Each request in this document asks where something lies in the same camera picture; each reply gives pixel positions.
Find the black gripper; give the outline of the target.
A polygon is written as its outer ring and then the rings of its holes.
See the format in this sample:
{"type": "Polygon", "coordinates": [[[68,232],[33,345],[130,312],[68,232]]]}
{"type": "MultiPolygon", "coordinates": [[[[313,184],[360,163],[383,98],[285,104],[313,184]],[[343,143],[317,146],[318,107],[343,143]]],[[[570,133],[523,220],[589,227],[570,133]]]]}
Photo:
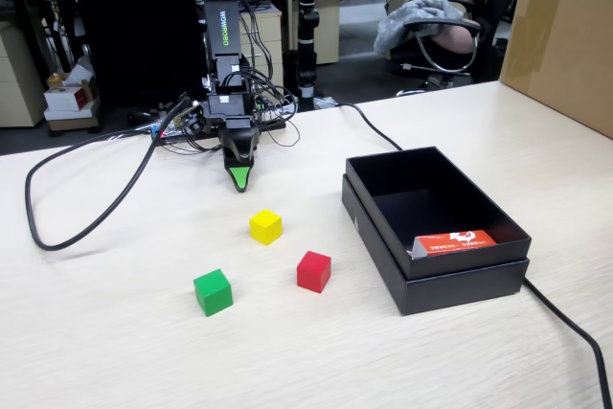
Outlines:
{"type": "Polygon", "coordinates": [[[250,115],[227,115],[204,111],[205,132],[219,133],[224,156],[224,168],[236,190],[245,193],[254,165],[254,150],[260,140],[260,131],[250,115]]]}

